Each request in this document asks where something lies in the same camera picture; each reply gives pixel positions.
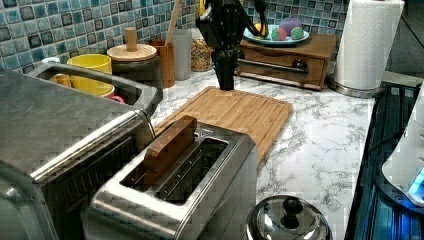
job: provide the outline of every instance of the plate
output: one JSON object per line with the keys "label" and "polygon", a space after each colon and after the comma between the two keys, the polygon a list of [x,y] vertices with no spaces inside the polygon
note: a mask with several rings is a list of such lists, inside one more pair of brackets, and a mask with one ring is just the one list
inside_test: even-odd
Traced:
{"label": "plate", "polygon": [[269,45],[269,46],[293,45],[293,44],[296,44],[298,42],[305,41],[306,39],[309,38],[309,33],[306,32],[306,31],[303,31],[304,37],[301,38],[301,39],[299,39],[299,40],[293,40],[291,38],[291,36],[287,36],[284,41],[273,41],[271,39],[271,32],[272,32],[272,30],[274,30],[274,29],[276,29],[278,27],[279,27],[279,25],[274,25],[274,24],[268,25],[268,32],[269,32],[269,34],[268,34],[268,37],[266,37],[265,39],[256,38],[255,36],[253,36],[253,34],[247,28],[244,30],[243,36],[248,41],[260,43],[260,44],[263,44],[263,45]]}

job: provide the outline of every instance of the kitchen counter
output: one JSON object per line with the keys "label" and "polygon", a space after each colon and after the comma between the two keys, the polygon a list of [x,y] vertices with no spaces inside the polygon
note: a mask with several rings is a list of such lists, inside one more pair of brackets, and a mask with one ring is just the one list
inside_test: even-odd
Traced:
{"label": "kitchen counter", "polygon": [[[152,124],[156,126],[207,86],[219,86],[213,70],[193,73],[191,79],[164,89]],[[374,99],[239,77],[235,89],[293,104],[292,115],[258,169],[257,202],[279,194],[300,197],[324,214],[334,239],[344,239]]]}

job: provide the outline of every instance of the paper towel holder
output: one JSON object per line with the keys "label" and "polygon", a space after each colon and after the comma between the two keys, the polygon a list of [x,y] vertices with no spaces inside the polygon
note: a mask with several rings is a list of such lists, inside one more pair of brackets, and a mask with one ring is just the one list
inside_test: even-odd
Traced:
{"label": "paper towel holder", "polygon": [[377,87],[374,89],[354,89],[350,87],[343,86],[342,84],[336,82],[334,80],[335,78],[335,72],[331,73],[327,77],[327,86],[340,94],[350,96],[350,97],[356,97],[356,98],[376,98],[380,96],[384,92],[384,88]]}

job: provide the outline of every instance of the wooden box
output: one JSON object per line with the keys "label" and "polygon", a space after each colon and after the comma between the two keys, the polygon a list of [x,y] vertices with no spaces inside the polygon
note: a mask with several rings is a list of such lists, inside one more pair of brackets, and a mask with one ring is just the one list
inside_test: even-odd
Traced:
{"label": "wooden box", "polygon": [[[321,90],[327,75],[328,63],[337,44],[336,35],[311,34],[293,47],[271,48],[242,40],[238,49],[244,53],[245,61],[239,61],[235,74]],[[307,70],[293,70],[293,62],[301,60]]]}

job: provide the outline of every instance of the tile backsplash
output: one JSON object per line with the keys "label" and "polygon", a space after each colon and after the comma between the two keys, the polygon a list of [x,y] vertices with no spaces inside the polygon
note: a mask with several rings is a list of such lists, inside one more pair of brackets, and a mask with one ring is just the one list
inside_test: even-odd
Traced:
{"label": "tile backsplash", "polygon": [[[199,0],[183,0],[177,26],[194,27]],[[0,0],[0,68],[27,73],[34,63],[61,62],[124,44],[135,27],[142,43],[165,38],[172,0]]]}

